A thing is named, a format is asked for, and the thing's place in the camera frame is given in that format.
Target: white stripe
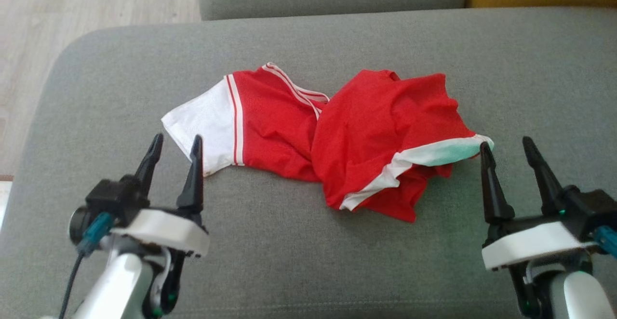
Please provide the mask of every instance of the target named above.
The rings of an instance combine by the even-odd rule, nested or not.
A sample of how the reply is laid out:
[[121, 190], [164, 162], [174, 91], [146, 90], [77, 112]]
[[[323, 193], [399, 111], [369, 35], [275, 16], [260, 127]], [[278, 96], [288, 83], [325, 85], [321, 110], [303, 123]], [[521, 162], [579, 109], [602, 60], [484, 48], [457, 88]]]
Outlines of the white stripe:
[[[287, 78], [291, 84], [294, 86], [294, 88], [301, 93], [302, 95], [304, 95], [307, 99], [312, 99], [318, 102], [329, 102], [330, 101], [330, 97], [328, 97], [325, 93], [320, 93], [319, 91], [313, 91], [313, 90], [308, 90], [308, 89], [304, 89], [304, 88], [300, 88], [299, 86], [297, 86], [293, 80], [291, 80], [289, 78], [289, 76], [287, 76], [287, 73], [285, 73], [285, 71], [283, 71], [279, 66], [276, 66], [276, 64], [274, 64], [273, 62], [268, 62], [268, 64], [266, 64], [266, 66], [269, 66], [269, 68], [273, 68], [277, 71], [279, 71], [282, 75], [284, 75], [285, 78]], [[318, 96], [313, 96], [313, 95], [306, 95], [306, 93], [315, 93]]]
[[289, 82], [287, 82], [287, 80], [285, 80], [285, 77], [277, 70], [268, 67], [267, 65], [262, 66], [262, 69], [264, 69], [265, 71], [268, 71], [269, 73], [272, 73], [273, 75], [277, 76], [278, 78], [280, 78], [280, 80], [282, 80], [286, 86], [289, 88], [289, 90], [291, 90], [291, 93], [293, 93], [293, 95], [296, 97], [296, 99], [298, 99], [300, 102], [302, 102], [303, 104], [307, 105], [307, 106], [311, 106], [313, 108], [313, 112], [315, 112], [315, 117], [317, 119], [319, 119], [319, 115], [322, 112], [322, 110], [320, 110], [319, 108], [315, 107], [313, 105], [313, 103], [307, 99], [303, 94], [298, 93], [298, 91], [295, 90], [295, 87], [293, 85], [290, 85]]
[[353, 211], [373, 194], [387, 187], [399, 187], [400, 182], [397, 177], [414, 165], [440, 166], [469, 159], [480, 152], [480, 144], [484, 141], [489, 143], [491, 149], [495, 146], [492, 139], [477, 134], [473, 137], [446, 139], [395, 153], [392, 161], [385, 165], [381, 173], [366, 187], [358, 192], [346, 194], [339, 209]]
[[244, 112], [242, 110], [242, 101], [240, 101], [240, 93], [238, 93], [236, 80], [233, 75], [229, 75], [228, 77], [233, 99], [236, 101], [236, 161], [239, 166], [244, 166], [244, 159], [242, 157], [244, 155]]

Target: black cable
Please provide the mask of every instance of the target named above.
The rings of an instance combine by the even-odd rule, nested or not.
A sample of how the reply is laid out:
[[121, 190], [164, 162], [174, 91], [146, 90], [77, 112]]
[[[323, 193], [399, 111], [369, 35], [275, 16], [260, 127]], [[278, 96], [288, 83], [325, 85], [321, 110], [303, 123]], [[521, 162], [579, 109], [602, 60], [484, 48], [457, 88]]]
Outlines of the black cable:
[[79, 269], [79, 265], [81, 264], [83, 257], [83, 253], [77, 254], [77, 260], [75, 260], [71, 275], [70, 277], [68, 277], [67, 290], [64, 292], [64, 300], [62, 300], [62, 308], [60, 309], [60, 315], [58, 316], [58, 319], [64, 319], [64, 314], [66, 313], [68, 306], [68, 298], [71, 297], [71, 289], [73, 289], [73, 282], [75, 281], [75, 276], [77, 275], [77, 270]]

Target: red fabric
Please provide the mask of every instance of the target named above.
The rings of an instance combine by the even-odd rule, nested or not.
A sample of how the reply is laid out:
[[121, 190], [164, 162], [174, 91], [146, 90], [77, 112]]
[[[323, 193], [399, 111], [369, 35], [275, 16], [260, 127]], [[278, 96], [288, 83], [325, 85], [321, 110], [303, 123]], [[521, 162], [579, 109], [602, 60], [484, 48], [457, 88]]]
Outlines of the red fabric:
[[[361, 71], [323, 109], [311, 156], [326, 202], [339, 209], [346, 194], [373, 181], [396, 152], [445, 139], [472, 137], [448, 97], [445, 75], [400, 80], [392, 71]], [[449, 176], [452, 165], [414, 165], [365, 207], [407, 222], [430, 177]]]
[[[298, 99], [290, 81], [264, 67], [236, 71], [233, 77], [244, 113], [244, 164], [285, 178], [320, 181], [310, 152], [317, 124], [313, 107]], [[303, 97], [317, 103], [312, 94]]]
[[181, 106], [170, 118], [181, 121], [170, 121], [174, 139], [192, 139], [195, 130], [207, 137], [211, 130], [222, 135], [221, 147], [210, 154], [216, 170], [246, 165], [321, 181], [334, 209], [364, 207], [414, 222], [428, 179], [450, 176], [450, 162], [472, 157], [482, 141], [492, 143], [465, 126], [442, 74], [401, 80], [392, 71], [363, 70], [331, 100], [294, 85], [274, 64], [236, 71], [226, 80], [229, 95], [214, 91], [200, 98], [211, 99], [207, 106], [224, 106], [218, 117], [227, 123], [208, 119], [199, 127], [198, 113], [183, 119]]

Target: gray sofa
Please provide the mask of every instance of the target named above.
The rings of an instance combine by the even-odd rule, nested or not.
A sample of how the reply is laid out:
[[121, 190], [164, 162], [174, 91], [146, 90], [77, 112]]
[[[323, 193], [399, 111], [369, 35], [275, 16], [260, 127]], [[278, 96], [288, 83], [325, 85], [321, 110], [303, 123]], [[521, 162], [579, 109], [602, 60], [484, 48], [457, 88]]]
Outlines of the gray sofa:
[[[249, 1], [202, 0], [203, 15], [364, 10], [355, 0]], [[371, 12], [402, 9], [356, 1]], [[463, 6], [407, 1], [405, 9]], [[278, 8], [269, 9], [272, 3]], [[0, 233], [2, 317], [57, 315], [76, 255], [68, 220], [84, 196], [102, 178], [135, 171], [166, 112], [221, 76], [268, 61], [329, 95], [363, 68], [392, 69], [401, 78], [445, 73], [467, 125], [495, 141], [503, 190], [519, 216], [540, 207], [523, 135], [536, 140], [562, 183], [615, 197], [616, 29], [617, 10], [538, 8], [236, 19], [88, 34], [57, 60], [15, 177]], [[167, 138], [153, 204], [174, 205], [188, 167]], [[450, 179], [430, 181], [415, 224], [333, 211], [320, 185], [250, 168], [206, 178], [204, 201], [210, 252], [185, 264], [170, 318], [520, 317], [509, 274], [483, 266], [477, 159], [457, 163]], [[617, 303], [617, 263], [594, 260]], [[105, 262], [95, 253], [82, 264], [69, 312]]]

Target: blue connector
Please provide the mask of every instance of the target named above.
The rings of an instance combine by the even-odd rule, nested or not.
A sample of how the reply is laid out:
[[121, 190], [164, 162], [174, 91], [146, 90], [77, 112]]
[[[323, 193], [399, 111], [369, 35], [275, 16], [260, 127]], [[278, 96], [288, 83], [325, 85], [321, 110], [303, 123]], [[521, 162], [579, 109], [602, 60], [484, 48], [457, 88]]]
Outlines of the blue connector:
[[114, 217], [109, 213], [99, 214], [83, 233], [83, 238], [77, 245], [77, 253], [83, 253], [84, 257], [89, 257], [112, 227], [114, 227]]
[[598, 227], [593, 235], [595, 242], [607, 253], [617, 258], [617, 233], [604, 225]]

